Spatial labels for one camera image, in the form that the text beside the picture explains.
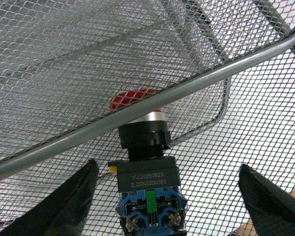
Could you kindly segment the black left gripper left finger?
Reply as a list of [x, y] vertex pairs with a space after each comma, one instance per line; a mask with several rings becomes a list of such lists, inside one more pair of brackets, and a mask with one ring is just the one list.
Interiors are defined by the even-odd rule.
[[98, 173], [96, 161], [90, 159], [42, 202], [0, 231], [0, 236], [80, 236]]

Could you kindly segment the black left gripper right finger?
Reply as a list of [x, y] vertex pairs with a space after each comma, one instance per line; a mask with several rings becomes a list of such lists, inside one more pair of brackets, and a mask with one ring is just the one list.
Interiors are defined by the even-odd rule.
[[247, 164], [239, 170], [238, 186], [259, 236], [295, 236], [295, 197]]

